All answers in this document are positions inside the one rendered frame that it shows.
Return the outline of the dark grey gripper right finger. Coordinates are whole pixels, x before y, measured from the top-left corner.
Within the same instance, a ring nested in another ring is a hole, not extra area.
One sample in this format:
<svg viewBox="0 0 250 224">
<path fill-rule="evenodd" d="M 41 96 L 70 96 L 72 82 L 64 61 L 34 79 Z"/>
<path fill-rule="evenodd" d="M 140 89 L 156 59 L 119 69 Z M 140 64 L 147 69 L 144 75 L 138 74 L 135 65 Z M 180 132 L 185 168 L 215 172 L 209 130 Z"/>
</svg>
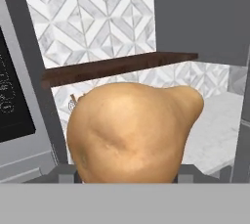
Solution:
<svg viewBox="0 0 250 224">
<path fill-rule="evenodd" d="M 218 178 L 203 174 L 193 164 L 182 164 L 178 176 L 179 183 L 219 183 Z"/>
</svg>

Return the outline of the grey oven with black window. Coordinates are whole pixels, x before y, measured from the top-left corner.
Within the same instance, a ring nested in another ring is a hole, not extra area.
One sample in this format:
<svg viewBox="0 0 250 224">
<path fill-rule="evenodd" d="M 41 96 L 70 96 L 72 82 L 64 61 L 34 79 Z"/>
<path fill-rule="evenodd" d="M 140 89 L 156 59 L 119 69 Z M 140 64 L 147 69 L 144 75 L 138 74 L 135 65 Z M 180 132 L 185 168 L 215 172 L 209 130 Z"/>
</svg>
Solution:
<svg viewBox="0 0 250 224">
<path fill-rule="evenodd" d="M 22 183 L 56 165 L 6 0 L 0 0 L 0 183 Z"/>
</svg>

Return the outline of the grey tall cabinet panel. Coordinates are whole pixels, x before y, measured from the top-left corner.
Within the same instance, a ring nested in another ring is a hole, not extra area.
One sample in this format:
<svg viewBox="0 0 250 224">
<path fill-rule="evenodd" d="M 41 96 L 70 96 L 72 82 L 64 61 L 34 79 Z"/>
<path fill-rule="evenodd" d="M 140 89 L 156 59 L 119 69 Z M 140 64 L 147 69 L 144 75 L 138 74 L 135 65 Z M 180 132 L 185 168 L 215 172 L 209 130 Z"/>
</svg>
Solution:
<svg viewBox="0 0 250 224">
<path fill-rule="evenodd" d="M 250 46 L 243 106 L 236 145 L 232 183 L 248 183 L 250 179 Z"/>
</svg>

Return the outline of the dark grey cabinet side panel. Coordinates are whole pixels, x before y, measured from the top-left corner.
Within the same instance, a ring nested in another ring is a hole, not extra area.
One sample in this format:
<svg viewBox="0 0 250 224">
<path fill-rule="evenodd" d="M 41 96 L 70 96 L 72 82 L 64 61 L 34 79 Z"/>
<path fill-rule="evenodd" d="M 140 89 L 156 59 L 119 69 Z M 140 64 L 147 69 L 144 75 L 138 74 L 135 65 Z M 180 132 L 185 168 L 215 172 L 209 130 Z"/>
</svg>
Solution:
<svg viewBox="0 0 250 224">
<path fill-rule="evenodd" d="M 36 39 L 34 27 L 26 0 L 5 0 L 10 15 L 11 25 L 14 27 L 18 45 L 35 95 L 37 110 L 45 123 L 52 150 L 58 163 L 67 163 L 66 145 L 54 97 L 50 88 L 43 89 L 42 74 L 45 71 L 41 52 Z"/>
</svg>

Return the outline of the dark wooden wall shelf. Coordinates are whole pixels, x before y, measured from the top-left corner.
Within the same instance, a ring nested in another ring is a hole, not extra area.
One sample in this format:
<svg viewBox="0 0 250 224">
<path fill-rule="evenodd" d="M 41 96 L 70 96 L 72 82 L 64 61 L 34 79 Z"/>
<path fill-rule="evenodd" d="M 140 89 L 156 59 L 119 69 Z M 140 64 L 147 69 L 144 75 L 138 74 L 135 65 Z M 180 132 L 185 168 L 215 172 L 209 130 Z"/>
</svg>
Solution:
<svg viewBox="0 0 250 224">
<path fill-rule="evenodd" d="M 197 58 L 196 53 L 150 52 L 72 66 L 46 68 L 41 78 L 41 86 L 43 88 L 58 87 L 142 69 L 193 61 Z"/>
</svg>

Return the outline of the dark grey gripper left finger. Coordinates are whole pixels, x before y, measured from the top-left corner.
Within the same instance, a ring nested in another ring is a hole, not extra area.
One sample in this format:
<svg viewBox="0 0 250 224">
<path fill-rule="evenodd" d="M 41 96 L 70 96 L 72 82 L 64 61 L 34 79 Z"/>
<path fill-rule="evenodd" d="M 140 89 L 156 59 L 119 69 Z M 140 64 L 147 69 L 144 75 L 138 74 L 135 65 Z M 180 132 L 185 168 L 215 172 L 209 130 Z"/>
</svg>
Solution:
<svg viewBox="0 0 250 224">
<path fill-rule="evenodd" d="M 73 164 L 60 164 L 48 174 L 29 180 L 29 183 L 74 184 L 82 180 Z"/>
</svg>

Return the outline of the small brown and white object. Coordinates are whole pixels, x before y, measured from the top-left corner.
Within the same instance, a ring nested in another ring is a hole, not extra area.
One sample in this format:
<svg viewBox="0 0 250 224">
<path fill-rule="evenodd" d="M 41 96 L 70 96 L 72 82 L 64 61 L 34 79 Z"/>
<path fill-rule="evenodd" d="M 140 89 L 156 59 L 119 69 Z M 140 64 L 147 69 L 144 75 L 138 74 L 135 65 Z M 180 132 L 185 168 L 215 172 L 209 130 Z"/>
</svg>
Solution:
<svg viewBox="0 0 250 224">
<path fill-rule="evenodd" d="M 70 95 L 70 100 L 68 102 L 68 109 L 72 112 L 77 103 L 85 96 L 85 93 L 83 93 L 81 96 L 76 98 L 73 94 Z"/>
</svg>

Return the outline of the grey wall cupboard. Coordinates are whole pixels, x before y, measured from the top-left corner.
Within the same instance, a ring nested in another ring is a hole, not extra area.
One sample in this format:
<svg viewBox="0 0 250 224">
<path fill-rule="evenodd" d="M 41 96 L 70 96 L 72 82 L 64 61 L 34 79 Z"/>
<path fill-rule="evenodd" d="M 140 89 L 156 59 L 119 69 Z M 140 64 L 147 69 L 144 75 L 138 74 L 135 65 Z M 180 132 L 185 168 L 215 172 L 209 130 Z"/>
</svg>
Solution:
<svg viewBox="0 0 250 224">
<path fill-rule="evenodd" d="M 246 66 L 250 0 L 154 0 L 156 49 L 204 63 Z"/>
</svg>

